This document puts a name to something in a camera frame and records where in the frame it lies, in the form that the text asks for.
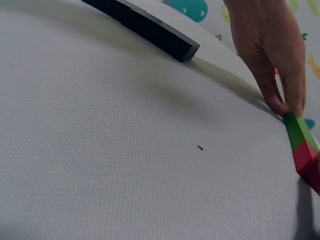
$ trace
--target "teal cartoon fish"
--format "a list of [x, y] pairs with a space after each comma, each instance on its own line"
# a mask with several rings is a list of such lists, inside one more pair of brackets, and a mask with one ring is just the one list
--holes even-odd
[[163, 0], [163, 3], [197, 23], [203, 21], [208, 13], [208, 5], [204, 0]]

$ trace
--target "green block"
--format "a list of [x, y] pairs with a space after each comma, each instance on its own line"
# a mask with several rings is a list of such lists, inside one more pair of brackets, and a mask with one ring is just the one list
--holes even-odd
[[292, 112], [284, 115], [283, 121], [288, 132], [292, 151], [306, 140], [317, 152], [319, 148], [303, 117], [296, 117]]

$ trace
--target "red block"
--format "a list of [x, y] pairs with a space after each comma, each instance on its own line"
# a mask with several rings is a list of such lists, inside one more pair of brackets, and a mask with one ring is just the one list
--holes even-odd
[[307, 141], [303, 141], [293, 152], [297, 173], [320, 195], [320, 173], [316, 156], [316, 150]]

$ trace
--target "fingernail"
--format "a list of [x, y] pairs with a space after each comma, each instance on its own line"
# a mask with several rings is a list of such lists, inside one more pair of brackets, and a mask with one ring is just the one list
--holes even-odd
[[301, 117], [302, 116], [302, 113], [303, 113], [303, 108], [302, 108], [302, 105], [299, 104], [297, 106], [295, 106], [294, 108], [294, 114], [297, 116], [297, 117]]

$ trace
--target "yellow pattern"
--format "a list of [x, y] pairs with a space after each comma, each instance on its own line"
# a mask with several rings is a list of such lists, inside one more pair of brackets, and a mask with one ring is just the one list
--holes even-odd
[[221, 15], [223, 20], [230, 25], [230, 17], [229, 17], [229, 12], [228, 9], [226, 7], [226, 5], [222, 4], [221, 5]]
[[[299, 7], [299, 0], [288, 0], [292, 12], [296, 13]], [[306, 0], [313, 15], [319, 16], [317, 0]]]
[[320, 80], [320, 66], [317, 65], [316, 60], [312, 54], [310, 54], [309, 60], [306, 61], [312, 69], [313, 74]]

